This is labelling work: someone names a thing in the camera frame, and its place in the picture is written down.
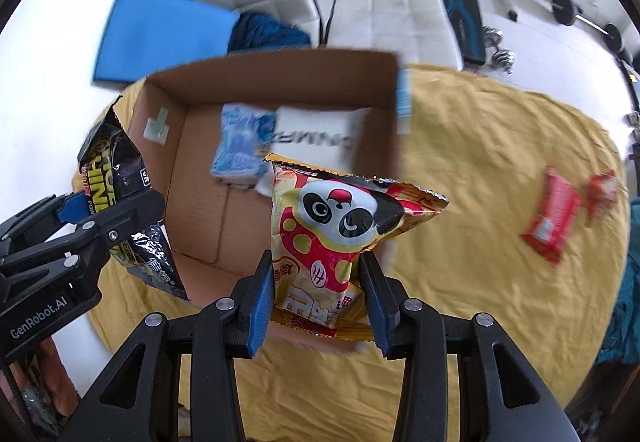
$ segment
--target wrinkled yellow fabric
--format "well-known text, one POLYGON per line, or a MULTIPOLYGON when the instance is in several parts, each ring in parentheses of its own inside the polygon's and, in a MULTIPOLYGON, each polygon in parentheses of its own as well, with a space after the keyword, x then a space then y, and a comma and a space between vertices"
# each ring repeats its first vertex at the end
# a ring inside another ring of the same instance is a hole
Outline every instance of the wrinkled yellow fabric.
MULTIPOLYGON (((548 96, 432 66, 414 64, 410 72, 403 178, 449 196, 450 205, 395 240, 393 276, 442 313, 491 313, 564 405, 596 356, 625 263, 628 195, 616 147, 592 119, 548 96), (611 168, 621 179, 617 203, 593 228, 580 209, 555 269, 519 237, 542 199, 547 164, 582 194, 592 173, 611 168)), ((139 87, 116 108, 125 127, 139 87)), ((112 350, 148 312, 194 311, 113 261, 100 289, 104 298, 91 320, 112 350)), ((261 441, 391 440, 402 368, 372 345, 339 356, 267 339, 253 361, 236 363, 246 434, 261 441)), ((187 406, 188 372, 183 365, 180 401, 187 406)), ((458 439, 456 381, 450 364, 451 441, 458 439)))

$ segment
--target blue snack package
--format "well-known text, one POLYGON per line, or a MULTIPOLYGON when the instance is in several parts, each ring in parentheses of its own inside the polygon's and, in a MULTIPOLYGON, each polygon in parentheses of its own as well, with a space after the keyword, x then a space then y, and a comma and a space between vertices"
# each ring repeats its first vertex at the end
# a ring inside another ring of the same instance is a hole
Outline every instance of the blue snack package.
POLYGON ((210 173, 225 182, 253 185, 267 171, 276 115, 242 103, 222 107, 221 139, 210 173))

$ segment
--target cardboard box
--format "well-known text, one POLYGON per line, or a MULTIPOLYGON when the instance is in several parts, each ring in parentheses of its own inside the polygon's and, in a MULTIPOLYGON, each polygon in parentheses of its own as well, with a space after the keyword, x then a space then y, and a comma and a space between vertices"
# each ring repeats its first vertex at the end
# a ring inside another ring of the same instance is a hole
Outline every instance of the cardboard box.
POLYGON ((209 170, 228 102, 262 108, 370 107, 354 172, 396 176, 396 82, 393 54, 354 50, 253 52, 179 66, 149 76, 129 136, 152 186, 166 200, 165 225, 180 277, 204 307, 253 274, 270 247, 271 200, 221 183, 209 170), (164 144, 143 137, 148 120, 168 110, 164 144))

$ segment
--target black cable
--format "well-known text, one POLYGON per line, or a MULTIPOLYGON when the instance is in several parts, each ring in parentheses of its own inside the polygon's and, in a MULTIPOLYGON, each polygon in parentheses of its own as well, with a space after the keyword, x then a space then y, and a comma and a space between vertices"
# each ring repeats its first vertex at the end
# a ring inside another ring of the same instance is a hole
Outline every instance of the black cable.
POLYGON ((20 417, 22 418, 22 422, 31 431, 31 434, 33 434, 35 437, 36 428, 33 425, 33 420, 31 419, 31 415, 29 414, 29 408, 27 408, 27 403, 25 402, 24 396, 22 395, 22 392, 18 387, 18 383, 15 380, 14 373, 11 371, 11 368, 6 363, 4 352, 2 351, 1 347, 0 347, 0 370, 4 374, 4 378, 6 379, 6 382, 9 385, 9 389, 11 390, 11 393, 14 396, 15 402, 18 406, 18 411, 20 412, 20 417))

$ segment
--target black snack bag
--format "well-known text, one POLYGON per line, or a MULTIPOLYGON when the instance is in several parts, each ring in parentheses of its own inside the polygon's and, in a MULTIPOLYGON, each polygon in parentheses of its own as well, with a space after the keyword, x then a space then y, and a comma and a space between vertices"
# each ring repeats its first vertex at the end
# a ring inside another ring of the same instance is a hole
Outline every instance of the black snack bag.
MULTIPOLYGON (((78 164, 91 213, 151 185, 142 156, 122 129, 113 105, 84 140, 78 164)), ((188 300, 162 221, 131 235, 110 251, 129 273, 147 285, 188 300)))

